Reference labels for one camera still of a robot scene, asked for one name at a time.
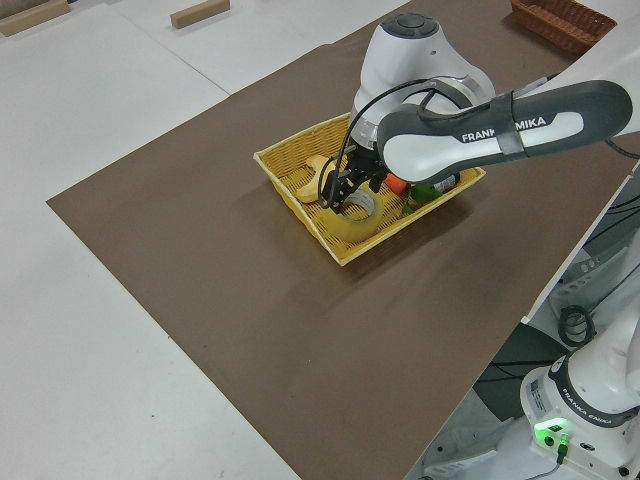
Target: white tabletop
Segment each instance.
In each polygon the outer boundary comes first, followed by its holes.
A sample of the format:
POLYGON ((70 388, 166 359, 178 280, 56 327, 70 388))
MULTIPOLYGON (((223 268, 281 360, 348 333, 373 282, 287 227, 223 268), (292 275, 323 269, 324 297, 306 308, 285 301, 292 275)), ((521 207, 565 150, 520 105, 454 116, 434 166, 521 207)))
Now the white tabletop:
POLYGON ((232 0, 173 29, 194 3, 79 0, 0 37, 1 478, 297 478, 45 201, 404 2, 232 0))

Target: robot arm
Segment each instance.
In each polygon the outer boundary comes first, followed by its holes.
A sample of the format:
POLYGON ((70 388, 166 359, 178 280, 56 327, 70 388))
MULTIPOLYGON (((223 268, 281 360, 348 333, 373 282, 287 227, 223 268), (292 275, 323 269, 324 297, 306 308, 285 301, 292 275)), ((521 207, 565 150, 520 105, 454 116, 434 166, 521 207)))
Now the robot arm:
POLYGON ((388 172, 411 183, 433 184, 473 166, 640 130, 640 48, 633 41, 640 15, 615 27, 561 74, 498 96, 486 75, 447 43, 433 19, 402 17, 393 19, 401 31, 419 25, 422 33, 403 36, 385 23, 378 27, 352 118, 385 87, 415 78, 425 83, 376 102, 351 126, 356 152, 340 179, 333 180, 338 187, 322 195, 334 208, 366 180, 377 178, 371 185, 377 191, 388 172))

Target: green light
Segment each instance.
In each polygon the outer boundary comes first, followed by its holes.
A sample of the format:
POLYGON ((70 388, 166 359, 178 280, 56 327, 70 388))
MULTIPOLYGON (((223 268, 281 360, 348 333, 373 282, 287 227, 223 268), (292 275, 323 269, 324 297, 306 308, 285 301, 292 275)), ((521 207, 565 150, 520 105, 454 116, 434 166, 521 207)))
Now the green light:
MULTIPOLYGON (((569 422, 565 418, 552 418, 551 420, 546 420, 544 422, 536 423, 533 426, 533 431, 538 439, 538 442, 542 445, 545 445, 544 439, 549 435, 559 432, 567 427, 569 422)), ((562 440, 566 444, 566 434, 562 434, 562 440)))

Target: yellow basket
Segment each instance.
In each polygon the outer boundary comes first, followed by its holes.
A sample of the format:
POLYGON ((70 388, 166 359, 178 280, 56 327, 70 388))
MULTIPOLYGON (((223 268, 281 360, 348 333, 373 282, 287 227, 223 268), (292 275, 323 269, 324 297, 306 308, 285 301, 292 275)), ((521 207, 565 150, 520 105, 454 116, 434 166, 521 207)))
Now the yellow basket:
POLYGON ((300 203, 295 197, 295 192, 309 183, 315 173, 306 165, 306 159, 314 154, 330 157, 336 153, 340 149, 348 122, 349 114, 345 113, 303 130, 253 155, 287 206, 340 265, 346 265, 354 258, 371 250, 410 223, 469 188, 485 175, 485 171, 481 168, 460 172, 460 182, 455 188, 409 215, 402 213, 404 200, 383 183, 378 195, 381 195, 384 202, 384 215, 376 233, 360 243, 343 242, 325 229, 320 220, 321 207, 318 202, 300 203))

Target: brown wicker basket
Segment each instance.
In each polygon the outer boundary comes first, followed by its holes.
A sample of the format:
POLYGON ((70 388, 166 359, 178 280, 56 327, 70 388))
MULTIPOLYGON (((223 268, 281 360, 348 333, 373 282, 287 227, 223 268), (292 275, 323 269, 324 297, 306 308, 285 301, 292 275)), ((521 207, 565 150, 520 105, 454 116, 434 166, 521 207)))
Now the brown wicker basket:
POLYGON ((511 0, 511 7, 522 26, 578 55, 616 26, 611 18, 573 0, 511 0))

